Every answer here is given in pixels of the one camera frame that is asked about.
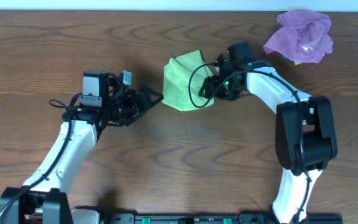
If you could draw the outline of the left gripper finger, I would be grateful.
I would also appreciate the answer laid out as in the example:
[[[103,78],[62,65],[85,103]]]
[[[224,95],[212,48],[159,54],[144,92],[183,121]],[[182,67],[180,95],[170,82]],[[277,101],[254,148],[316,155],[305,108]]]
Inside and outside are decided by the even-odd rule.
[[[130,126],[148,112],[148,108],[128,108],[124,110],[124,125]]]
[[[142,106],[144,109],[151,109],[164,99],[162,93],[154,91],[146,85],[140,86],[139,90]]]

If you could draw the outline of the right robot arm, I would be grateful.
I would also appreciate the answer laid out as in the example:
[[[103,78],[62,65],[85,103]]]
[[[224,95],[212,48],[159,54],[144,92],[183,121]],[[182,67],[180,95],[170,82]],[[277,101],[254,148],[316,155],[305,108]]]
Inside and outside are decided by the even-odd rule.
[[[212,65],[217,76],[207,77],[199,95],[210,101],[236,100],[247,91],[275,114],[275,153],[283,167],[277,197],[266,212],[246,212],[237,223],[342,223],[335,214],[306,211],[313,187],[337,156],[331,103],[313,97],[283,79],[267,61],[220,55]]]

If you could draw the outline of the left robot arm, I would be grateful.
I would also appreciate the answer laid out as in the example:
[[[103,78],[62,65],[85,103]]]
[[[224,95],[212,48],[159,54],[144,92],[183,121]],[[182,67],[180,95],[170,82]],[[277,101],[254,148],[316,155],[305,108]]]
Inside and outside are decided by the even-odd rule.
[[[110,216],[96,207],[71,209],[68,194],[86,155],[108,126],[130,126],[164,96],[141,86],[131,88],[132,74],[86,70],[83,87],[64,109],[58,137],[37,170],[22,187],[8,187],[0,198],[0,223],[109,223]]]

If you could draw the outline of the green microfiber cloth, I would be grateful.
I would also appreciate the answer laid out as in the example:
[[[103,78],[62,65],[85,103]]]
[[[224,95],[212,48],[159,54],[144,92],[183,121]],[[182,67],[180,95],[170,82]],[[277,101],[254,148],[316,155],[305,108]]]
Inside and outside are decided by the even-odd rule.
[[[172,57],[164,66],[163,96],[162,103],[171,106],[179,111],[192,111],[198,108],[193,105],[188,92],[188,84],[191,74],[204,61],[200,50],[195,50],[184,55]],[[198,92],[206,77],[213,76],[208,66],[196,71],[191,80],[191,96],[193,102],[202,106],[208,99],[200,97]]]

